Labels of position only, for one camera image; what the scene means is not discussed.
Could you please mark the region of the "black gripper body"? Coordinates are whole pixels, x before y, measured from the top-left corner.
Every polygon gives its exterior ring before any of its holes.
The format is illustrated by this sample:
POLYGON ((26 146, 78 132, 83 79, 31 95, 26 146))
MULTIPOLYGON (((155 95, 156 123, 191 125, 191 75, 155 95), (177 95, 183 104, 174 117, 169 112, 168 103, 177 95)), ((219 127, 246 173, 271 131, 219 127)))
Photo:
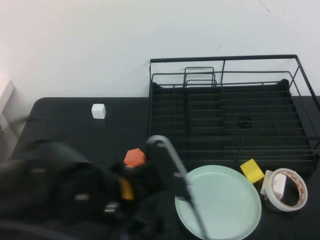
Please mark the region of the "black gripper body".
POLYGON ((176 194, 175 173, 177 172, 172 153, 175 149, 168 138, 148 138, 147 151, 164 187, 176 194))

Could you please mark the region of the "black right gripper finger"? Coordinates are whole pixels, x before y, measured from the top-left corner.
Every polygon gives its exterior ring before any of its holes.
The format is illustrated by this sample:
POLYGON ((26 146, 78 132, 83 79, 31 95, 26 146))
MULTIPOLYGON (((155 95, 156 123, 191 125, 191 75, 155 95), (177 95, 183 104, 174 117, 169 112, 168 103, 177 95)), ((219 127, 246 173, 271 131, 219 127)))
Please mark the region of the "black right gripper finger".
POLYGON ((191 191, 191 183, 186 174, 175 172, 173 174, 173 190, 176 197, 186 201, 194 209, 193 194, 191 191))

